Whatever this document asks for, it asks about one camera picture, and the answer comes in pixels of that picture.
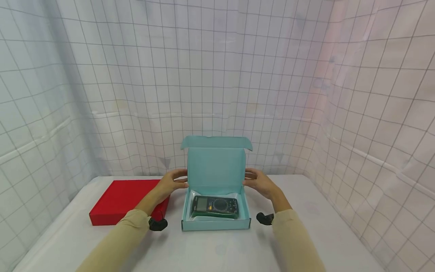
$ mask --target multimeter dial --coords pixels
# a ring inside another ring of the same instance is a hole
[[[225,212],[228,208],[228,202],[222,198],[217,198],[213,201],[213,208],[215,210]]]

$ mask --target finger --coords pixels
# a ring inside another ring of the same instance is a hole
[[[184,177],[184,176],[187,176],[187,169],[175,169],[175,170],[168,172],[168,174],[172,179]]]
[[[183,183],[183,182],[186,182],[187,181],[187,178],[180,178],[180,179],[176,179],[176,180],[174,180],[175,182],[180,182],[180,183]]]
[[[262,172],[260,170],[257,170],[255,168],[246,168],[245,172],[255,174],[255,175],[257,175],[257,177],[262,174]]]
[[[184,189],[184,188],[187,188],[187,187],[189,187],[189,184],[187,184],[187,183],[183,183],[183,182],[174,182],[174,190],[177,190],[177,189]]]
[[[257,179],[257,175],[252,173],[245,173],[245,178]]]
[[[242,181],[242,184],[255,189],[255,186],[257,185],[257,181],[252,179],[250,180],[245,179],[244,181]]]

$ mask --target box lid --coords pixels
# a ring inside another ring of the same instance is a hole
[[[189,135],[181,143],[181,149],[185,148],[246,148],[252,151],[252,144],[246,137]]]
[[[244,180],[246,155],[252,151],[246,137],[187,136],[181,149],[189,148],[187,179],[202,194],[239,192]]]

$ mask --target beige sleeve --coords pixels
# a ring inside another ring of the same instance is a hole
[[[288,271],[325,271],[323,262],[295,211],[277,212],[272,228]]]
[[[150,217],[141,210],[129,211],[86,257],[78,272],[115,272],[139,245],[148,231]]]

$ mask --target multimeter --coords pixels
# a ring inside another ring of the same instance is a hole
[[[196,195],[192,203],[192,217],[213,216],[237,219],[239,205],[235,198]]]

